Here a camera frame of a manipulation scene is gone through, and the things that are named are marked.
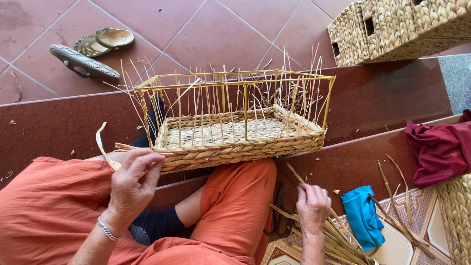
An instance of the woven storage box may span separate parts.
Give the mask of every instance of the woven storage box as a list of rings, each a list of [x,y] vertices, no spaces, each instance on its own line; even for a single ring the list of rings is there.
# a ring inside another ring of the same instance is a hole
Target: woven storage box
[[[361,3],[353,2],[327,27],[337,66],[356,65],[370,58]]]
[[[453,265],[471,264],[471,174],[435,185]]]
[[[471,42],[471,0],[364,0],[360,6],[369,54],[361,64],[416,59]],[[348,57],[336,61],[345,66]]]

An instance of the woven wicker item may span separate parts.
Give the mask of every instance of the woven wicker item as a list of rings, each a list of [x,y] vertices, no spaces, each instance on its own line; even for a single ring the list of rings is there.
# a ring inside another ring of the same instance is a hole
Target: woven wicker item
[[[370,58],[361,4],[351,3],[327,27],[337,66],[356,65]]]
[[[158,93],[164,99],[162,92],[177,90],[177,100],[164,100],[164,103],[170,108],[177,104],[178,115],[166,117],[166,114],[156,113],[163,122],[157,125],[159,132],[150,145],[153,151],[166,156],[163,174],[322,149],[334,76],[263,70],[238,72],[239,78],[228,80],[227,76],[231,74],[234,73],[156,75],[134,88],[144,121],[148,115],[145,95],[155,106]],[[243,79],[243,74],[249,74],[249,77]],[[190,77],[195,81],[162,86],[166,77],[172,80]],[[328,85],[327,94],[320,94],[321,81]],[[234,93],[229,91],[236,90],[239,96],[239,87],[243,90],[240,92],[243,103],[241,110],[235,110],[232,102],[239,100],[230,100],[229,95]],[[185,93],[192,96],[193,113],[201,115],[181,114],[181,97]],[[324,118],[319,126],[317,122],[323,109]],[[149,128],[147,122],[144,127],[150,140],[154,129]],[[118,151],[135,149],[120,143],[116,143],[116,147]]]
[[[361,12],[364,24],[350,15],[353,22],[334,30],[344,37],[345,32],[366,32],[369,58],[358,63],[416,59],[471,42],[471,0],[364,0],[356,5],[361,6],[354,10]],[[329,35],[334,42],[335,34]],[[343,57],[336,58],[337,66],[352,63],[349,56],[337,57]]]
[[[471,263],[471,174],[435,185],[453,265]]]

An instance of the blue cloth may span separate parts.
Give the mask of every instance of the blue cloth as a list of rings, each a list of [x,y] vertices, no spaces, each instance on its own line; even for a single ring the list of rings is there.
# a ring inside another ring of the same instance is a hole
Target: blue cloth
[[[356,188],[341,197],[350,227],[364,251],[380,247],[386,241],[381,233],[384,225],[368,193],[374,196],[371,186]]]

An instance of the tile grout line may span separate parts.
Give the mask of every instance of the tile grout line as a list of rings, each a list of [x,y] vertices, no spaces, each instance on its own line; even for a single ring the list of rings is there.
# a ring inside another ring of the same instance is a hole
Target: tile grout line
[[[207,2],[208,0],[204,0],[203,3],[201,3],[201,5],[196,9],[196,11],[193,13],[193,15],[188,19],[188,21],[178,30],[178,32],[175,34],[175,36],[173,36],[173,38],[169,41],[169,43],[167,43],[167,45],[165,45],[165,47],[163,48],[162,52],[159,54],[159,56],[157,56],[154,61],[149,65],[149,67],[147,68],[147,71],[149,71],[149,69],[152,69],[152,67],[155,65],[155,63],[157,62],[157,60],[162,56],[162,54],[165,54],[170,60],[174,61],[175,63],[177,63],[179,66],[183,67],[185,70],[189,71],[191,73],[191,71],[186,68],[185,66],[183,66],[181,63],[179,63],[177,60],[175,60],[174,58],[172,58],[168,53],[164,52],[170,45],[171,43],[178,37],[178,35],[180,34],[180,32],[183,31],[183,29],[188,25],[188,23],[190,23],[190,21],[193,19],[194,16],[196,16],[196,14],[200,11],[200,9],[205,5],[205,3]]]
[[[247,21],[245,21],[244,19],[242,19],[238,14],[236,14],[234,11],[232,11],[228,6],[226,6],[225,4],[221,3],[219,0],[215,0],[216,2],[218,2],[219,4],[221,4],[223,7],[225,7],[227,10],[229,10],[229,12],[231,12],[232,14],[234,14],[237,18],[239,18],[242,22],[244,22],[245,24],[247,24],[251,29],[253,29],[256,33],[258,33],[260,36],[262,36],[265,40],[267,40],[268,42],[270,42],[271,44],[274,43],[274,41],[270,41],[267,37],[265,37],[265,35],[263,35],[260,31],[258,31],[257,29],[255,29],[252,25],[250,25]]]
[[[257,66],[254,68],[254,71],[260,67],[260,64],[263,62],[263,59],[267,56],[268,52],[270,51],[271,47],[273,47],[273,43],[270,44],[270,47],[268,47],[268,50],[265,52],[265,54],[262,56],[262,59],[260,62],[257,64]]]
[[[16,60],[18,60],[33,44],[36,43],[37,40],[39,40],[40,37],[42,37],[52,26],[54,26],[59,19],[61,19],[70,9],[72,9],[80,0],[75,1],[71,6],[69,6],[62,14],[60,14],[39,36],[34,39],[13,61],[11,61],[11,64],[14,64]]]
[[[30,80],[32,80],[33,82],[37,83],[38,85],[40,85],[41,87],[43,87],[44,89],[46,89],[47,91],[51,92],[52,94],[58,96],[58,97],[62,97],[62,95],[60,95],[59,93],[55,92],[54,90],[50,89],[49,87],[47,87],[46,85],[44,85],[43,83],[39,82],[38,80],[36,80],[35,78],[33,78],[32,76],[28,75],[27,73],[25,73],[23,70],[20,70],[18,67],[16,67],[15,65],[13,65],[33,44],[36,43],[36,41],[42,37],[50,28],[52,28],[52,26],[54,26],[57,21],[59,21],[59,19],[61,19],[70,9],[72,9],[80,0],[77,0],[75,1],[72,5],[70,5],[62,14],[60,14],[43,32],[41,32],[41,34],[39,34],[39,36],[37,38],[35,38],[28,46],[26,46],[26,48],[20,52],[20,54],[14,59],[12,60],[11,62],[9,62],[8,60],[6,60],[5,58],[3,57],[0,57],[1,60],[3,60],[5,63],[8,64],[8,67],[12,67],[13,69],[19,71],[20,73],[22,73],[23,75],[25,75],[26,77],[28,77]],[[1,73],[0,75],[2,75],[7,69],[8,67],[6,67]]]
[[[281,27],[280,31],[278,32],[278,34],[276,35],[275,39],[273,40],[273,44],[275,44],[275,41],[278,39],[278,36],[281,34],[281,32],[284,30],[284,27],[286,27],[286,25],[288,24],[288,22],[290,21],[291,17],[293,16],[294,12],[296,11],[296,9],[298,9],[299,5],[301,5],[301,2],[302,0],[299,1],[298,5],[293,9],[293,12],[291,13],[291,15],[288,17],[288,19],[286,20],[286,22],[284,23],[284,25]]]
[[[94,5],[95,7],[97,7],[99,10],[101,10],[102,12],[104,12],[105,14],[107,14],[108,16],[110,16],[112,19],[114,19],[116,22],[120,23],[121,25],[123,25],[124,27],[126,27],[127,29],[129,29],[133,34],[135,34],[137,37],[141,38],[145,43],[149,44],[151,47],[153,47],[154,49],[158,50],[160,52],[160,54],[157,56],[157,58],[151,63],[151,65],[153,65],[154,62],[157,61],[157,59],[162,56],[162,54],[166,55],[170,60],[172,60],[173,62],[175,62],[177,65],[181,66],[182,68],[188,70],[183,64],[179,63],[177,60],[175,60],[174,58],[172,58],[172,56],[170,56],[169,54],[167,54],[165,51],[161,50],[159,47],[153,45],[150,41],[148,41],[146,38],[144,38],[141,34],[137,33],[134,29],[132,29],[130,26],[126,25],[125,23],[123,23],[121,20],[117,19],[115,16],[111,15],[108,11],[104,10],[103,8],[101,8],[99,5],[97,5],[95,2],[93,2],[92,0],[87,0],[88,2],[90,2],[92,5]]]
[[[228,6],[224,5],[223,3],[221,3],[219,0],[216,0],[219,4],[221,4],[223,7],[225,7],[227,10],[229,10],[232,14],[234,14],[237,18],[239,18],[240,20],[242,20],[244,23],[246,23],[251,29],[253,29],[256,33],[260,34],[260,36],[262,36],[265,40],[267,40],[268,42],[270,42],[273,46],[277,47],[279,50],[281,50],[276,44],[275,44],[275,41],[276,39],[278,38],[279,34],[281,33],[281,31],[284,29],[284,27],[286,26],[286,24],[288,23],[288,21],[290,20],[291,16],[293,16],[294,14],[294,11],[298,8],[298,6],[301,4],[302,0],[299,1],[298,5],[294,8],[293,12],[291,13],[291,15],[288,17],[288,19],[286,20],[285,24],[283,25],[283,27],[281,28],[280,32],[278,32],[278,34],[276,35],[275,39],[273,41],[270,41],[267,37],[265,37],[261,32],[259,32],[258,30],[256,30],[252,25],[250,25],[247,21],[245,21],[243,18],[241,18],[238,14],[236,14],[234,11],[232,11]],[[296,62],[299,66],[301,66],[302,68],[306,69],[304,66],[302,66],[300,63],[298,63],[296,60],[294,60],[291,56],[290,58]]]
[[[28,75],[27,73],[23,72],[22,70],[20,70],[18,67],[14,66],[14,65],[10,65],[13,69],[17,70],[18,72],[24,74],[26,77],[28,77],[29,79],[35,81],[38,85],[42,86],[43,88],[45,88],[47,91],[53,93],[54,95],[62,98],[63,96],[57,92],[55,92],[54,90],[50,89],[49,87],[47,87],[46,85],[44,85],[43,83],[39,82],[38,80],[36,80],[35,78],[33,78],[32,76]]]
[[[332,18],[329,14],[327,14],[327,12],[325,12],[320,6],[318,6],[316,3],[314,3],[313,0],[311,0],[311,2],[312,2],[316,7],[318,7],[322,12],[324,12],[331,20],[334,20],[334,18]]]
[[[196,16],[196,14],[200,11],[200,9],[206,4],[208,0],[204,0],[203,3],[198,7],[198,9],[193,13],[193,15],[190,17],[190,19],[183,25],[183,27],[181,27],[180,30],[178,30],[177,34],[175,34],[175,36],[173,36],[173,38],[169,41],[169,43],[167,43],[167,45],[163,48],[163,50],[165,51],[169,46],[170,44],[177,38],[177,36],[180,34],[180,32],[183,31],[183,29],[188,25],[188,23],[190,23],[190,21],[193,19],[194,16]]]

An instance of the person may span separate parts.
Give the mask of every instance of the person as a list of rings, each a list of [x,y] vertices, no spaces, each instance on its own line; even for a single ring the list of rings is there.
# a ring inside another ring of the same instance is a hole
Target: person
[[[146,144],[141,137],[134,146]],[[0,264],[254,264],[267,248],[276,166],[264,158],[218,166],[193,195],[145,209],[164,156],[149,148],[61,161],[39,157],[0,190]],[[298,187],[302,264],[324,264],[327,191]],[[177,237],[195,225],[189,239]]]

